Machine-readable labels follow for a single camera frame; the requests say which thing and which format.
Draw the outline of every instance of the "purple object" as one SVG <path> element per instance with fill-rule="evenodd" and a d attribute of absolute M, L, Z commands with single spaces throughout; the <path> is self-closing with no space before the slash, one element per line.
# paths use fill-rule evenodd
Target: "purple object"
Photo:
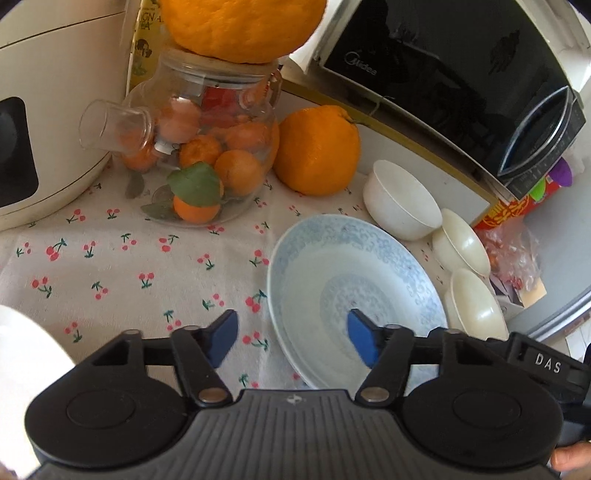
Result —
<path fill-rule="evenodd" d="M 561 187 L 570 187 L 573 184 L 573 172 L 565 159 L 560 157 L 558 163 L 548 173 L 550 178 Z"/>

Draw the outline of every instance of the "cream bowl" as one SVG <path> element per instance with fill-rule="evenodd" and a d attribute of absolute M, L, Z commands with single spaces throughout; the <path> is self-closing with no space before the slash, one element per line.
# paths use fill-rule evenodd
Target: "cream bowl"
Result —
<path fill-rule="evenodd" d="M 441 228 L 433 233 L 433 253 L 443 268 L 467 268 L 481 277 L 491 274 L 491 262 L 474 230 L 457 213 L 441 209 Z"/>
<path fill-rule="evenodd" d="M 459 268 L 452 274 L 443 299 L 449 328 L 480 340 L 507 340 L 509 331 L 496 298 L 474 273 Z"/>
<path fill-rule="evenodd" d="M 429 191 L 387 160 L 374 163 L 363 201 L 377 224 L 400 240 L 418 240 L 441 226 L 441 210 Z"/>

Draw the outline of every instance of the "glass teapot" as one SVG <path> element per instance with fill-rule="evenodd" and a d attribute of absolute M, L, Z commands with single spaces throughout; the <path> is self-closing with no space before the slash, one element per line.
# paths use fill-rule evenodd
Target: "glass teapot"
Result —
<path fill-rule="evenodd" d="M 280 92 L 277 62 L 233 64 L 169 44 L 154 77 L 123 105 L 95 100 L 86 108 L 80 143 L 121 158 L 131 171 L 128 198 L 153 192 L 141 205 L 149 218 L 221 223 L 253 204 L 272 167 Z"/>

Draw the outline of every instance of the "tablecloth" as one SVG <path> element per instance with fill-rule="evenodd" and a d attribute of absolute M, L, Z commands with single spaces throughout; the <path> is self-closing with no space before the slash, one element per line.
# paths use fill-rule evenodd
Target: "tablecloth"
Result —
<path fill-rule="evenodd" d="M 57 213 L 0 233 L 0 304 L 45 328 L 79 362 L 122 330 L 145 338 L 185 325 L 206 326 L 225 309 L 239 314 L 239 337 L 219 375 L 242 388 L 303 388 L 272 328 L 266 277 L 272 250 L 293 224 L 339 213 L 372 222 L 362 200 L 365 176 L 326 198 L 286 188 L 272 173 L 242 216 L 206 228 L 149 220 L 140 198 L 124 192 L 128 176 L 109 163 L 94 184 Z M 407 244 L 440 294 L 449 275 L 426 241 Z M 175 385 L 171 367 L 150 374 Z"/>

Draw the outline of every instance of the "white plate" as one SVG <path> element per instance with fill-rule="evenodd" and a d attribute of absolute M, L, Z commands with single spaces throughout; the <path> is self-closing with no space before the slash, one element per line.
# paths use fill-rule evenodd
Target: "white plate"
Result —
<path fill-rule="evenodd" d="M 25 432 L 27 407 L 73 366 L 45 330 L 0 305 L 0 462 L 21 478 L 39 466 Z"/>
<path fill-rule="evenodd" d="M 354 395 L 369 372 L 347 335 L 352 308 L 420 336 L 447 327 L 415 258 L 383 230 L 348 216 L 319 215 L 291 227 L 273 252 L 267 290 L 279 342 L 313 388 Z M 413 367 L 407 392 L 436 375 L 431 365 Z"/>

